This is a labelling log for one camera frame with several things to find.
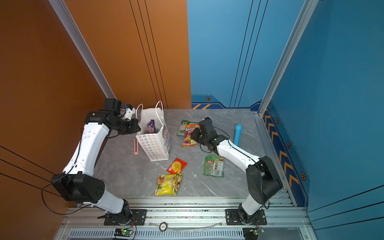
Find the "orange Fox's candy bag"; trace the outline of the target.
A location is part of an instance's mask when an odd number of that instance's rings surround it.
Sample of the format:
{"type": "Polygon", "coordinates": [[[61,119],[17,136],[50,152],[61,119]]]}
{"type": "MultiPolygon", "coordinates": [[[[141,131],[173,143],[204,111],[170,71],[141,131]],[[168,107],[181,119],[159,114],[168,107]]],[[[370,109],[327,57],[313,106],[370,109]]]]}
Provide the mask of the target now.
{"type": "Polygon", "coordinates": [[[194,147],[197,142],[192,139],[192,133],[194,132],[195,129],[199,129],[198,124],[188,124],[185,127],[185,133],[184,133],[184,138],[183,138],[183,143],[182,143],[182,148],[190,148],[194,147]]]}

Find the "purple Fox's bag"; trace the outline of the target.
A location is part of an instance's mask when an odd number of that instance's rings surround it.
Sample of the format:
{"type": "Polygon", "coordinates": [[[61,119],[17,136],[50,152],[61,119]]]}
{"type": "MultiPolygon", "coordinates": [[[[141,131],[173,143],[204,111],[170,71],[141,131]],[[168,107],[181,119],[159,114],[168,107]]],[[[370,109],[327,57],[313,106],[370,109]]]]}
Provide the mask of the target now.
{"type": "Polygon", "coordinates": [[[147,124],[147,133],[154,134],[156,132],[155,120],[150,120],[147,124]]]}

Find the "white paper bag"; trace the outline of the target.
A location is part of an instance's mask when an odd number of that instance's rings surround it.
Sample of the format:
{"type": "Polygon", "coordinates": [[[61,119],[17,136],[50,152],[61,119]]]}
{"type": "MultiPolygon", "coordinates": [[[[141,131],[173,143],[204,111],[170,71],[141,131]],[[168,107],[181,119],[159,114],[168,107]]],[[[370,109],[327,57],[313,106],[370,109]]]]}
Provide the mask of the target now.
{"type": "Polygon", "coordinates": [[[152,162],[166,161],[169,159],[170,135],[164,116],[163,102],[157,102],[154,108],[144,109],[140,104],[136,110],[136,119],[139,121],[141,131],[136,134],[143,151],[152,162]],[[156,132],[147,133],[147,124],[155,120],[156,132]]]}

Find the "yellow snack bag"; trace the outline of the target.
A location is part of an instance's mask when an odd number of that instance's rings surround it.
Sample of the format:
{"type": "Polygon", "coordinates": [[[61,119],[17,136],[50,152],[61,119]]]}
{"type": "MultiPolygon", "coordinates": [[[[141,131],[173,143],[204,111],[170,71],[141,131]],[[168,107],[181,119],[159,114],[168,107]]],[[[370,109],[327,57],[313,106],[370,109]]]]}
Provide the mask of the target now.
{"type": "Polygon", "coordinates": [[[183,178],[183,174],[158,175],[155,196],[172,195],[176,196],[183,178]]]}

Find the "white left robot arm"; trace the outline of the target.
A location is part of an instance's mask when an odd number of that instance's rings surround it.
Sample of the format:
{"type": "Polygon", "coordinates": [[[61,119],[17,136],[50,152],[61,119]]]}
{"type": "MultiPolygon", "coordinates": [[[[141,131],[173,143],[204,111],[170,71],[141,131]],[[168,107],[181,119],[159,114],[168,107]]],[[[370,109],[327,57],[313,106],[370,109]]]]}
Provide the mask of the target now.
{"type": "Polygon", "coordinates": [[[105,212],[103,219],[118,225],[131,224],[132,211],[126,200],[110,193],[105,182],[93,176],[94,168],[102,145],[112,131],[121,136],[141,130],[139,121],[132,117],[135,112],[132,105],[105,99],[102,109],[87,114],[72,158],[63,172],[51,179],[51,184],[64,200],[97,207],[105,212]]]}

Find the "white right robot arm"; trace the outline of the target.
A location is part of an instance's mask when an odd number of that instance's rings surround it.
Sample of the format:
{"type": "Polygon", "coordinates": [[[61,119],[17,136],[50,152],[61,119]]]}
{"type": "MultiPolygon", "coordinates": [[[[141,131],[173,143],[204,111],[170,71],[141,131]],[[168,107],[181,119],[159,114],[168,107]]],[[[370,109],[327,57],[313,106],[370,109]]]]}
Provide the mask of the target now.
{"type": "Polygon", "coordinates": [[[268,156],[258,157],[236,146],[228,137],[217,134],[210,118],[198,123],[192,139],[239,167],[246,174],[249,195],[238,207],[240,222],[254,225],[261,208],[283,188],[283,181],[268,156]]]}

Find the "red yellow snack packet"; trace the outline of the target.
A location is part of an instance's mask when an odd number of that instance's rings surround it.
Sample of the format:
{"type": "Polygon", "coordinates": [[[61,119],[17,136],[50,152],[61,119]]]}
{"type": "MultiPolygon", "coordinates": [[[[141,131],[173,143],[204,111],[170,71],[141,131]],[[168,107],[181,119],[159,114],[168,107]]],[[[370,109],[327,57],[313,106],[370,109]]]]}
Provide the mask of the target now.
{"type": "Polygon", "coordinates": [[[187,162],[176,158],[173,161],[173,163],[168,167],[167,171],[171,175],[180,174],[183,171],[183,169],[187,166],[187,164],[188,164],[187,162]]]}

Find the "green circuit board left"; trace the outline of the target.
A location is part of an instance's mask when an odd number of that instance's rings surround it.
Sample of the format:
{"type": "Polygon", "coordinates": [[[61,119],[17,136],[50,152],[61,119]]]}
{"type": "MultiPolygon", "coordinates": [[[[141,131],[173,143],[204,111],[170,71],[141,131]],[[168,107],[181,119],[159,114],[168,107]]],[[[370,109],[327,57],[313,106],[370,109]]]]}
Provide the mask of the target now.
{"type": "Polygon", "coordinates": [[[131,240],[134,237],[134,233],[135,232],[132,229],[127,229],[127,228],[119,229],[119,228],[116,228],[115,231],[114,231],[113,238],[114,239],[118,239],[118,240],[131,240]]]}

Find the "green circuit board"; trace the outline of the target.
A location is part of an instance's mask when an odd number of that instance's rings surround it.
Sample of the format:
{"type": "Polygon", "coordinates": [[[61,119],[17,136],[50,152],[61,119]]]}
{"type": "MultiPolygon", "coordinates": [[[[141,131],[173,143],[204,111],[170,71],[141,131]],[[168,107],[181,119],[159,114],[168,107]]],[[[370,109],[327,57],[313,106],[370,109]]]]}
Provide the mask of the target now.
{"type": "Polygon", "coordinates": [[[263,228],[243,228],[243,237],[245,240],[258,240],[264,232],[263,228]]]}
{"type": "Polygon", "coordinates": [[[134,233],[135,232],[132,229],[127,229],[127,228],[119,229],[119,228],[116,228],[115,231],[114,231],[113,238],[114,239],[118,239],[118,240],[131,240],[134,237],[134,233]]]}

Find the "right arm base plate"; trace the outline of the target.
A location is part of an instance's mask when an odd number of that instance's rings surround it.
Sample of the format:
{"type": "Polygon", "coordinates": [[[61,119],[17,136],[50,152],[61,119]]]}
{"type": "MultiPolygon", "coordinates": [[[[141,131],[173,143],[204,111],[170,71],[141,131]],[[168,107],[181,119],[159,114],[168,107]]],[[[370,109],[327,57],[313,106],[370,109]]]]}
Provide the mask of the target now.
{"type": "Polygon", "coordinates": [[[263,209],[257,210],[253,215],[248,215],[244,210],[226,209],[226,223],[229,226],[235,225],[258,225],[266,226],[267,218],[263,209]]]}

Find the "aluminium rail frame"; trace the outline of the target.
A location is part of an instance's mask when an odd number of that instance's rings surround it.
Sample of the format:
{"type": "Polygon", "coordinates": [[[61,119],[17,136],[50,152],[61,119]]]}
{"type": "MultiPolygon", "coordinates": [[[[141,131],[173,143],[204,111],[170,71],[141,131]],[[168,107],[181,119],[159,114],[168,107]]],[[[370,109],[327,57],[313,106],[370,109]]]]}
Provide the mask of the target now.
{"type": "Polygon", "coordinates": [[[105,226],[103,212],[87,207],[64,217],[57,240],[117,240],[116,228],[134,230],[132,240],[244,240],[243,228],[263,228],[258,240],[314,240],[315,231],[303,208],[291,198],[273,197],[262,208],[266,226],[226,223],[226,209],[238,209],[241,198],[176,197],[131,198],[130,209],[146,209],[143,226],[105,226]]]}

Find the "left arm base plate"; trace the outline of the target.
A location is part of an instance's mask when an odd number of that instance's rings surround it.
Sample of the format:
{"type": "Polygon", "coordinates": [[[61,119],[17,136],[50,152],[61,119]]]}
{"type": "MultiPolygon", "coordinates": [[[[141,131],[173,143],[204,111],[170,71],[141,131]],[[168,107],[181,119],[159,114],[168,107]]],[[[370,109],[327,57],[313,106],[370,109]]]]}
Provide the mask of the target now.
{"type": "Polygon", "coordinates": [[[147,217],[146,209],[129,210],[121,214],[105,214],[98,217],[104,220],[105,226],[143,226],[147,217]]]}

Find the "aluminium corner post left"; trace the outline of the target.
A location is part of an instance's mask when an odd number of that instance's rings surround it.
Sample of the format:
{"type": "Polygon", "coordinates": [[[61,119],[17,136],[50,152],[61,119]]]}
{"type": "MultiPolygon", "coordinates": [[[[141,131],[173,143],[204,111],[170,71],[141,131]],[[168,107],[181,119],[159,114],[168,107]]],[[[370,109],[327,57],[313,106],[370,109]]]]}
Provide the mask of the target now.
{"type": "Polygon", "coordinates": [[[49,2],[106,98],[116,98],[91,49],[89,48],[85,38],[65,4],[65,1],[49,0],[49,2]]]}

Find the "aluminium corner post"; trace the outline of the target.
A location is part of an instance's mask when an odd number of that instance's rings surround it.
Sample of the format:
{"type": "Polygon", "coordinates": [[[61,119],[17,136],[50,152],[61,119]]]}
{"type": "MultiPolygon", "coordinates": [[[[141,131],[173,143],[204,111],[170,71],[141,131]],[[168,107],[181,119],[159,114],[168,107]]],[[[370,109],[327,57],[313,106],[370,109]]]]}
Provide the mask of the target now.
{"type": "Polygon", "coordinates": [[[106,98],[116,98],[91,49],[89,48],[85,38],[65,4],[65,1],[49,0],[49,2],[106,98]]]}
{"type": "Polygon", "coordinates": [[[262,103],[259,107],[258,114],[262,117],[270,104],[272,97],[286,71],[286,68],[297,48],[297,45],[311,19],[313,12],[318,4],[319,0],[306,0],[302,6],[299,16],[295,22],[292,32],[289,36],[287,44],[281,55],[281,58],[277,64],[275,72],[271,78],[271,81],[267,87],[262,103]]]}

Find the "aluminium corner post right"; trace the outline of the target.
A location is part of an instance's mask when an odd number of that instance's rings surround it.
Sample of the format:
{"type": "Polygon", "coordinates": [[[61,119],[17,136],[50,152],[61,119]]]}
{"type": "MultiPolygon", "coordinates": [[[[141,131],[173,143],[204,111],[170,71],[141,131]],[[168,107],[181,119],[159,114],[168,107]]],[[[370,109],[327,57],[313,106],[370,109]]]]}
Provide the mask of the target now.
{"type": "Polygon", "coordinates": [[[289,36],[287,44],[281,55],[281,58],[277,64],[275,72],[271,78],[271,81],[267,87],[262,103],[259,107],[258,114],[262,117],[270,104],[272,97],[286,71],[286,68],[297,48],[297,45],[311,19],[313,12],[318,4],[319,0],[306,0],[302,6],[299,16],[295,22],[292,32],[289,36]]]}

